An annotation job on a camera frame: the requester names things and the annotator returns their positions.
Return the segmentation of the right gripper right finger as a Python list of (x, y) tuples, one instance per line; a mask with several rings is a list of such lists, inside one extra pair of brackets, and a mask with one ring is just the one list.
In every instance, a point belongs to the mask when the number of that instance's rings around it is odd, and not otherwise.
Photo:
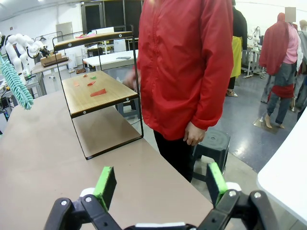
[(240, 219), (247, 230), (278, 230), (279, 225), (268, 196), (262, 190), (244, 194), (228, 187), (217, 165), (207, 164), (207, 188), (213, 209), (198, 230), (224, 230), (231, 219)]

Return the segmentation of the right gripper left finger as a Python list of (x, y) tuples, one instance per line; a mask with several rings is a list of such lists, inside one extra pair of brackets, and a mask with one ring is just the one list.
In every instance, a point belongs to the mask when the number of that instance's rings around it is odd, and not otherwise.
[(114, 168), (103, 168), (92, 192), (76, 201), (57, 199), (47, 218), (45, 230), (79, 230), (83, 224), (92, 224), (96, 230), (119, 230), (121, 227), (109, 214), (117, 185)]

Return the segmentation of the person's left hand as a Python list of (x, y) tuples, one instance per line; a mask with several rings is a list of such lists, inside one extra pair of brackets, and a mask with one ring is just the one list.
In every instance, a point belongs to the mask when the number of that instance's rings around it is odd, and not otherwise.
[(195, 146), (199, 142), (203, 141), (205, 134), (206, 130), (202, 130), (189, 122), (185, 129), (183, 141), (185, 141), (188, 145)]

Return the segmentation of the person's right hand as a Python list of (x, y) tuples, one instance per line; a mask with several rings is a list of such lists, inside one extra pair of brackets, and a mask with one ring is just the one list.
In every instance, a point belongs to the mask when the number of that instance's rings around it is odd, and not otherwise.
[(131, 69), (126, 74), (123, 84), (132, 90), (137, 90), (135, 70)]

